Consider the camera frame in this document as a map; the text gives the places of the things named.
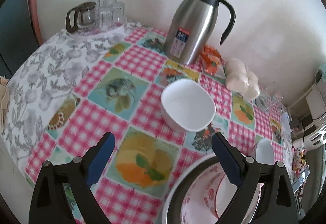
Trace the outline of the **pale blue round bowl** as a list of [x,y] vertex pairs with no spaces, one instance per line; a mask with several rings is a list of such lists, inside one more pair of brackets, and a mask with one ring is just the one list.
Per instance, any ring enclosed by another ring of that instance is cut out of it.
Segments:
[[261,139],[255,144],[250,156],[261,164],[273,165],[275,161],[272,144],[266,139]]

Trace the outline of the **floral pink ceramic plate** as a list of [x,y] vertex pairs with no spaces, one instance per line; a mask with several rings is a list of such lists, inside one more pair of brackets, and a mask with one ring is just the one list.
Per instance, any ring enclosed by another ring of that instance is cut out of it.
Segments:
[[224,173],[219,163],[215,163],[195,179],[188,189],[181,206],[181,223],[216,223],[213,212],[213,184]]

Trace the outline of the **white square bowl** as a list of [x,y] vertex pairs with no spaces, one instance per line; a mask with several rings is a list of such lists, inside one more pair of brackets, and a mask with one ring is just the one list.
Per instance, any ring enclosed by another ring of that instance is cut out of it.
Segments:
[[199,132],[214,119],[216,104],[210,94],[191,79],[179,79],[165,87],[160,96],[165,123],[175,132]]

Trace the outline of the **white bowl red rim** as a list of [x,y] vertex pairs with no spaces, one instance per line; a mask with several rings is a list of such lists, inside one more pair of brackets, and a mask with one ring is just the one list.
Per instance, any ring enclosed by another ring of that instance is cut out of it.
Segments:
[[213,212],[220,218],[231,202],[237,186],[231,184],[224,173],[221,173],[213,184]]

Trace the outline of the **clear glass mug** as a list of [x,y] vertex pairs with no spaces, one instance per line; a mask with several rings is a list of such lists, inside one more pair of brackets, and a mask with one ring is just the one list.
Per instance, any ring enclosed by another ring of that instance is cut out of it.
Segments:
[[262,91],[255,99],[255,104],[260,110],[268,111],[272,107],[276,106],[282,99],[283,96],[281,96],[279,93],[269,95],[267,92]]

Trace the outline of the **crumpled beige paper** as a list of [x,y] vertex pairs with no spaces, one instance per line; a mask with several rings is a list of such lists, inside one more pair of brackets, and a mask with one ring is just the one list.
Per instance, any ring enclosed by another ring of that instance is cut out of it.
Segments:
[[0,110],[0,130],[1,133],[4,131],[4,112],[8,107],[9,103],[9,88],[7,87],[8,79],[6,77],[0,76],[1,79],[1,86],[0,86],[0,103],[1,103],[1,110]]

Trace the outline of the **bag of white buns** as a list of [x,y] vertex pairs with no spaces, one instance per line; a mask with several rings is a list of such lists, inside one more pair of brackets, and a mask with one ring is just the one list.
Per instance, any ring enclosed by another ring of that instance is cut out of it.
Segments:
[[258,77],[238,58],[231,58],[225,64],[225,85],[228,90],[237,92],[252,101],[259,97]]

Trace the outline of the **patchwork checkered tablecloth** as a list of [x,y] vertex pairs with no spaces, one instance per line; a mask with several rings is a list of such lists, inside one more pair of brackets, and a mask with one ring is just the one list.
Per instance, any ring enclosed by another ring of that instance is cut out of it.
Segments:
[[[86,71],[28,158],[29,184],[35,184],[43,161],[67,163],[107,131],[117,145],[92,191],[112,223],[160,223],[168,192],[191,164],[211,152],[213,132],[244,154],[267,139],[275,158],[291,170],[292,147],[278,108],[264,112],[229,91],[223,79],[204,72],[201,60],[189,66],[171,61],[160,51],[164,40],[162,31],[138,28]],[[197,133],[175,132],[161,116],[164,87],[183,78],[199,83],[216,104],[212,123]]]

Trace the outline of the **grey floral white cloth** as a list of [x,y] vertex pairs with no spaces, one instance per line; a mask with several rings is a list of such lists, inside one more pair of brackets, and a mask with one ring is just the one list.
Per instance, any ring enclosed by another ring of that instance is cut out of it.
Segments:
[[9,103],[1,140],[15,162],[28,157],[55,112],[113,46],[141,27],[125,24],[99,35],[61,30],[42,44],[8,79]]

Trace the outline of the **orange snack packet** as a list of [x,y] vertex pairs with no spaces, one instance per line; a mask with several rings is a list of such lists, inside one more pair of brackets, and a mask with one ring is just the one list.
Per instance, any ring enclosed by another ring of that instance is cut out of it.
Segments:
[[203,70],[205,73],[213,77],[225,79],[225,61],[217,49],[211,45],[205,45],[200,53],[200,58],[202,60]]

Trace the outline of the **clear drinking glass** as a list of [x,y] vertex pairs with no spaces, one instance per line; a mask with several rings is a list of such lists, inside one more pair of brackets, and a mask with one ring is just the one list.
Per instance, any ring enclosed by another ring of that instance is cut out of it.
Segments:
[[125,3],[117,1],[112,3],[112,17],[114,23],[124,23],[125,20]]

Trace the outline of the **steel thermos jug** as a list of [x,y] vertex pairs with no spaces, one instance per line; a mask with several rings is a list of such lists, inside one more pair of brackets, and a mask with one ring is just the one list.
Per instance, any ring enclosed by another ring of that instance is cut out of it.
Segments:
[[193,64],[214,30],[219,4],[227,7],[230,21],[221,35],[222,44],[233,29],[236,13],[225,0],[183,0],[172,19],[163,47],[165,55],[183,65]]

